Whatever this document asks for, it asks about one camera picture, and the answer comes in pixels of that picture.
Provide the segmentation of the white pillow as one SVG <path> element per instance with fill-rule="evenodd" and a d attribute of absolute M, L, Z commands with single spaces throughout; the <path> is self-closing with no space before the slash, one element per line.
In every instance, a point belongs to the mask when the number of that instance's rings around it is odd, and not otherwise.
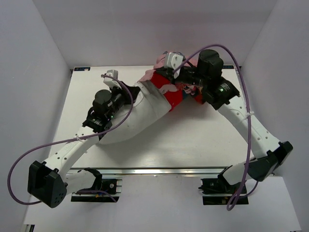
<path fill-rule="evenodd" d="M 170 103 L 152 82 L 136 82 L 134 86 L 139 87 L 140 92 L 129 117 L 104 135 L 100 144 L 109 145 L 131 139 L 170 111 Z"/>

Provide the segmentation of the red pink patterned pillowcase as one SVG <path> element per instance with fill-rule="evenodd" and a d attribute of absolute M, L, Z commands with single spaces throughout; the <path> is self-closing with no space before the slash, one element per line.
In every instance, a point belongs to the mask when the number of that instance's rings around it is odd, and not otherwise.
<path fill-rule="evenodd" d="M 146 85 L 147 82 L 152 83 L 169 102 L 171 111 L 188 96 L 194 98 L 199 104 L 204 104 L 202 102 L 201 90 L 196 86 L 181 83 L 174 85 L 163 75 L 157 73 L 156 69 L 163 67 L 165 57 L 168 53 L 169 51 L 165 51 L 159 55 L 156 59 L 156 64 L 152 69 L 145 72 L 139 82 L 143 85 Z"/>

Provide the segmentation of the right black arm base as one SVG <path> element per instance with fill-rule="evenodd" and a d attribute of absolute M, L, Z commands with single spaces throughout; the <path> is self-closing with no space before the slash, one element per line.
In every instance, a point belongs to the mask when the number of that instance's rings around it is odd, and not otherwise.
<path fill-rule="evenodd" d="M 202 195 L 203 205 L 227 205 L 228 201 L 240 187 L 240 183 L 226 186 L 218 178 L 202 178 L 198 188 Z"/>

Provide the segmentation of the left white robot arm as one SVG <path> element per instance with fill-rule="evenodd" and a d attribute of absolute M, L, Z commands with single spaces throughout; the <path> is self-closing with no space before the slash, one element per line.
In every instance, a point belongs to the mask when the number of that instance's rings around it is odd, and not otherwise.
<path fill-rule="evenodd" d="M 98 91 L 74 141 L 66 143 L 43 162 L 35 161 L 31 164 L 28 192 L 49 207 L 55 208 L 68 194 L 101 191 L 102 174 L 98 170 L 84 168 L 74 174 L 68 172 L 113 127 L 112 119 L 115 114 L 123 106 L 132 105 L 139 93 L 140 87 L 130 87 L 124 83 Z"/>

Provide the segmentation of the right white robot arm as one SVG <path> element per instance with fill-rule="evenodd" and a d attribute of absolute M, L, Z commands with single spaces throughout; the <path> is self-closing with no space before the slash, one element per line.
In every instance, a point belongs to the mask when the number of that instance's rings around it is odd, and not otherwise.
<path fill-rule="evenodd" d="M 211 105 L 224 116 L 247 142 L 249 155 L 242 163 L 229 166 L 218 174 L 214 186 L 217 192 L 228 193 L 243 181 L 264 181 L 286 160 L 293 150 L 290 142 L 281 142 L 273 136 L 250 111 L 244 92 L 222 74 L 224 67 L 219 54 L 211 49 L 199 52 L 197 66 L 188 60 L 174 58 L 172 62 L 173 83 L 197 87 L 202 102 Z"/>

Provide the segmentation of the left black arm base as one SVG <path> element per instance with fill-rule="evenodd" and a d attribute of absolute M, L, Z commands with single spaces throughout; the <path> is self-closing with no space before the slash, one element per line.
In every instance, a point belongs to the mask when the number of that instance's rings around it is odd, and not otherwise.
<path fill-rule="evenodd" d="M 122 192 L 122 179 L 102 179 L 101 188 L 83 189 L 71 195 L 71 202 L 79 203 L 116 203 Z"/>

